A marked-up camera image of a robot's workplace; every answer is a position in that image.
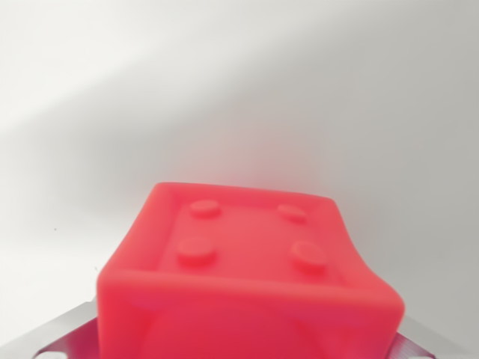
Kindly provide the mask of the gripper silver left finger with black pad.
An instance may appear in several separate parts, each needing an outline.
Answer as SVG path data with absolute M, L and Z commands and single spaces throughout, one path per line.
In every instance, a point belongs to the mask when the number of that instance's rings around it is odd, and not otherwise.
M 98 358 L 97 300 L 30 330 L 1 346 L 2 358 Z

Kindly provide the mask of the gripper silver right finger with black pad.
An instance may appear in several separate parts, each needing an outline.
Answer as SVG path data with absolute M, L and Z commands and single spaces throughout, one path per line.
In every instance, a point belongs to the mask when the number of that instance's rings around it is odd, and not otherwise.
M 396 333 L 388 357 L 393 359 L 442 358 L 438 338 L 437 333 L 407 316 Z

